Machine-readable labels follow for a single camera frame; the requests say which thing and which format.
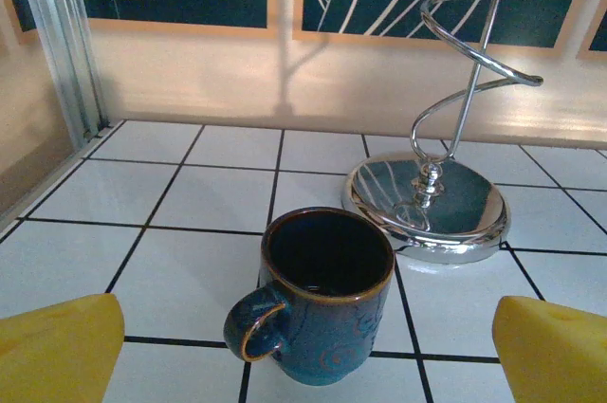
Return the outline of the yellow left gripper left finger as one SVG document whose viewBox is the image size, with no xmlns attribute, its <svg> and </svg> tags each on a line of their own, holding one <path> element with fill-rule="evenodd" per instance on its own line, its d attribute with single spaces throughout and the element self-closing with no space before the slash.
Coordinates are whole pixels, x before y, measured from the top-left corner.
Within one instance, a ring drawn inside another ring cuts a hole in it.
<svg viewBox="0 0 607 403">
<path fill-rule="evenodd" d="M 101 402 L 124 342 L 117 298 L 96 294 L 1 320 L 3 402 Z"/>
</svg>

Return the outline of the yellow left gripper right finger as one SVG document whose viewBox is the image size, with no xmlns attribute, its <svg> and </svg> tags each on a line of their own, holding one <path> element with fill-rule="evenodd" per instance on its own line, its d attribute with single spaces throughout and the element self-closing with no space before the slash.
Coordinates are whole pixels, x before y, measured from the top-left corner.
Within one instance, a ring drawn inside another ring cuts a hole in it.
<svg viewBox="0 0 607 403">
<path fill-rule="evenodd" d="M 540 300 L 499 300 L 492 338 L 517 402 L 604 402 L 606 319 Z"/>
</svg>

